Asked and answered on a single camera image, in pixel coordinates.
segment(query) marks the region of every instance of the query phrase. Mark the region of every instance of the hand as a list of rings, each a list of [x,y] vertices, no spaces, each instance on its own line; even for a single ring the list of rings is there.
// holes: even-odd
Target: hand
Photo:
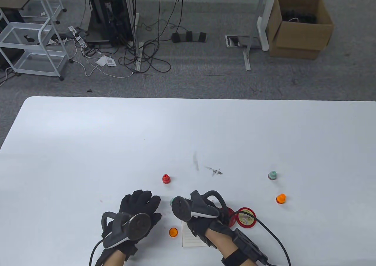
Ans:
[[[152,196],[150,191],[142,191],[138,190],[133,192],[132,195],[126,195],[120,204],[119,212],[126,212],[131,215],[136,215],[139,213],[146,213],[149,215],[151,219],[151,226],[149,231],[142,237],[146,237],[150,230],[161,220],[162,215],[160,213],[155,213],[159,204],[161,202],[161,198],[159,196]],[[102,237],[105,238],[107,234],[111,232],[112,229],[112,222],[108,224],[107,229],[103,232]],[[118,246],[113,248],[105,249],[102,252],[101,257],[97,260],[95,266],[101,266],[105,263],[105,261],[117,250],[121,251],[125,254],[125,261],[132,255],[134,255],[137,251],[136,244],[141,240],[137,241],[130,241],[127,240]]]
[[[160,213],[154,213],[157,210],[160,202],[161,198],[159,196],[152,197],[151,191],[144,192],[142,190],[138,190],[133,192],[132,195],[126,195],[122,199],[119,212],[126,212],[131,215],[146,213],[150,216],[152,224],[149,231],[145,236],[143,236],[144,238],[149,234],[150,230],[159,222],[159,220],[161,220],[162,215]]]
[[[204,199],[205,203],[215,207],[220,211],[218,207],[215,206],[214,203],[212,203],[208,199]],[[208,229],[214,230],[218,233],[222,233],[228,236],[232,236],[232,230],[228,227],[229,224],[229,218],[228,216],[225,216],[223,212],[220,211],[220,217],[211,219],[211,218],[203,218],[203,217],[192,217],[188,222],[188,228],[191,230],[192,234],[196,237],[199,236],[199,238],[206,243],[208,246],[215,246],[214,243],[212,243],[206,236],[206,233]]]

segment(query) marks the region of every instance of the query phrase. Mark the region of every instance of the green bottle cap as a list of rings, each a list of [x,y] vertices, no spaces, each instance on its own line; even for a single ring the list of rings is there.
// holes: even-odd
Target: green bottle cap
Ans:
[[[270,180],[275,180],[275,179],[277,178],[277,172],[275,172],[275,171],[271,171],[271,172],[269,173],[269,175],[268,175],[268,178],[269,178]]]

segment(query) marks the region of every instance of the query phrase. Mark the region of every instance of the orange bottle cap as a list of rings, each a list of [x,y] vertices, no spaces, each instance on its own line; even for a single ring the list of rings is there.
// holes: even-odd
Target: orange bottle cap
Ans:
[[[177,236],[177,229],[176,228],[171,228],[169,231],[168,231],[168,234],[170,237],[174,238]]]
[[[284,193],[280,194],[276,198],[277,203],[285,203],[286,201],[286,195]]]

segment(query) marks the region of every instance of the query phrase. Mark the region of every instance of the label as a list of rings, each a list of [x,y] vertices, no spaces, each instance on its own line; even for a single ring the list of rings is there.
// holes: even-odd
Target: label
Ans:
[[[240,211],[244,211],[244,212],[247,212],[253,216],[255,216],[255,214],[253,214],[251,211],[249,211],[248,209],[242,209]],[[244,225],[246,226],[249,226],[251,225],[255,220],[250,217],[250,216],[247,216],[246,214],[243,214],[243,213],[239,213],[239,221],[242,222]]]
[[[107,63],[107,66],[116,66],[114,59],[110,57],[106,57],[106,63]]]

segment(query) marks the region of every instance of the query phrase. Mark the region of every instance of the red bottle cap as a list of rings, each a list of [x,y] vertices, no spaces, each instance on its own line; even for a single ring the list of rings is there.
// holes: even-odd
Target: red bottle cap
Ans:
[[[229,227],[232,227],[236,223],[236,215],[231,217],[231,215],[234,214],[234,211],[230,207],[228,207],[227,210],[229,211],[229,217],[230,217]]]
[[[167,174],[165,174],[162,177],[162,181],[163,181],[163,183],[168,184],[168,183],[171,182],[171,178]]]

